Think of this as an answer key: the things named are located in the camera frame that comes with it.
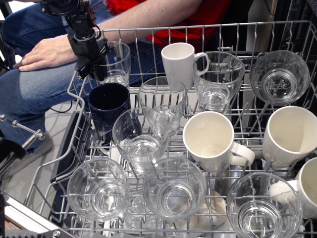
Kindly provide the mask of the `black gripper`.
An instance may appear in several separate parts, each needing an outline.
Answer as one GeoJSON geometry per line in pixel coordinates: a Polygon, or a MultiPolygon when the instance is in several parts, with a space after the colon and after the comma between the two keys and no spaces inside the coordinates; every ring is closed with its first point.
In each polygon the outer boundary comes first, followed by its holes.
{"type": "Polygon", "coordinates": [[[84,80],[89,76],[97,81],[104,81],[107,77],[106,54],[109,52],[107,38],[100,35],[97,38],[94,31],[84,38],[77,38],[75,32],[70,31],[67,37],[77,56],[75,70],[78,78],[84,80]]]}

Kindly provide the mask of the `person's bare forearm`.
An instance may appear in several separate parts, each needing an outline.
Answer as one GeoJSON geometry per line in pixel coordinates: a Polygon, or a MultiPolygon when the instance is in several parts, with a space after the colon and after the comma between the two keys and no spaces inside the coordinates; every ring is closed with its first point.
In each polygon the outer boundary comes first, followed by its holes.
{"type": "Polygon", "coordinates": [[[115,16],[98,23],[101,30],[109,30],[110,41],[135,41],[134,29],[142,28],[138,37],[151,35],[151,29],[173,26],[193,15],[201,0],[108,0],[107,5],[115,16]]]}

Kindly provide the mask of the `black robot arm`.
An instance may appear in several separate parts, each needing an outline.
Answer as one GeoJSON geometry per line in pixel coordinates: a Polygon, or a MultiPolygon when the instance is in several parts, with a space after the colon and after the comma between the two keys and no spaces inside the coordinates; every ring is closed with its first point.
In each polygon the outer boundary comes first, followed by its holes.
{"type": "Polygon", "coordinates": [[[63,16],[70,31],[67,35],[78,60],[75,70],[81,78],[90,75],[103,81],[107,76],[106,55],[110,51],[107,38],[97,28],[95,12],[87,0],[44,0],[42,11],[51,16],[63,16]]]}

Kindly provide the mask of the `person's bare hand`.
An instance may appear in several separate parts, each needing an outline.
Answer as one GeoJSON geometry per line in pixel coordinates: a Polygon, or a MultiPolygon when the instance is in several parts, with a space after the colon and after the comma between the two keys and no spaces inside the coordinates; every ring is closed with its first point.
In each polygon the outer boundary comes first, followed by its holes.
{"type": "Polygon", "coordinates": [[[22,72],[53,68],[77,60],[67,35],[41,40],[13,68],[22,72]]]}

